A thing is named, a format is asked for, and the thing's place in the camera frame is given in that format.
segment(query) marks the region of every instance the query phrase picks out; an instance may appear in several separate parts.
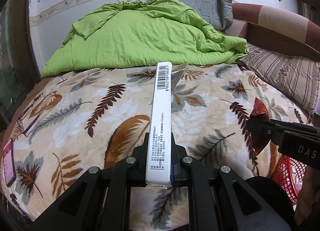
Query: black clamp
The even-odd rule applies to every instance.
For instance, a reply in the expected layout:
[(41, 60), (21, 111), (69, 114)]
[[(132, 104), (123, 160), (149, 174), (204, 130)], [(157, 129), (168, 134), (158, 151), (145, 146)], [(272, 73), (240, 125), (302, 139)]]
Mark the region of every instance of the black clamp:
[(250, 118), (246, 127), (260, 138), (271, 139), (279, 146), (279, 153), (320, 170), (320, 129), (274, 119), (267, 122), (259, 118)]
[[(131, 187), (145, 187), (148, 133), (132, 156), (114, 167), (89, 168), (29, 231), (128, 231)], [(204, 166), (176, 145), (172, 185), (187, 186), (190, 231), (289, 231), (288, 224), (230, 167)]]

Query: barcode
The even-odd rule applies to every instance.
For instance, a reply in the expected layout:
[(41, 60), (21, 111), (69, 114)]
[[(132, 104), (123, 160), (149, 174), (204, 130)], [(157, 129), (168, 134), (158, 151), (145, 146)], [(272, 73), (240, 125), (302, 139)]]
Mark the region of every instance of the barcode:
[(165, 77), (167, 72), (168, 66), (159, 66), (158, 69), (158, 82), (157, 82), (157, 89), (165, 89)]

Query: leaf-patterned blanket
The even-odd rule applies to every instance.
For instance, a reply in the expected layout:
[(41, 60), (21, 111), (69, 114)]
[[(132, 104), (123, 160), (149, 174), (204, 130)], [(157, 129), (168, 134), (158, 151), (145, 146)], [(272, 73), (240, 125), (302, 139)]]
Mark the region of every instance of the leaf-patterned blanket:
[[(16, 181), (5, 196), (36, 219), (91, 166), (131, 155), (149, 131), (156, 67), (90, 69), (53, 78), (19, 115), (14, 141)], [(172, 91), (177, 144), (204, 164), (229, 165), (242, 178), (267, 176), (277, 152), (257, 157), (246, 129), (255, 97), (271, 118), (306, 122), (301, 109), (243, 67), (189, 66)], [(130, 229), (171, 230), (188, 223), (186, 188), (132, 188)]]

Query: red basket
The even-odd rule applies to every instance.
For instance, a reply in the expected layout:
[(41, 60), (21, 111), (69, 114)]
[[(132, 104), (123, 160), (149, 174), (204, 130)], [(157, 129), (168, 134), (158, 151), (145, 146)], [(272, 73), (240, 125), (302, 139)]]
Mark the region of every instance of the red basket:
[(296, 205), (298, 202), (298, 192), (292, 178), (291, 166), (296, 168), (296, 174), (298, 175), (298, 178), (302, 180), (306, 165), (287, 156), (283, 156), (278, 162), (271, 178), (288, 194), (292, 205)]

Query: striped pillow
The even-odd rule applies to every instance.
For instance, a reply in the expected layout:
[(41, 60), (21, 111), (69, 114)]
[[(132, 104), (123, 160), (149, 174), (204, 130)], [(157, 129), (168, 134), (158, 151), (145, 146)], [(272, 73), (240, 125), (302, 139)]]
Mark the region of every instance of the striped pillow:
[(313, 114), (318, 101), (319, 62), (268, 51), (252, 44), (248, 44), (248, 48), (249, 55), (237, 63)]

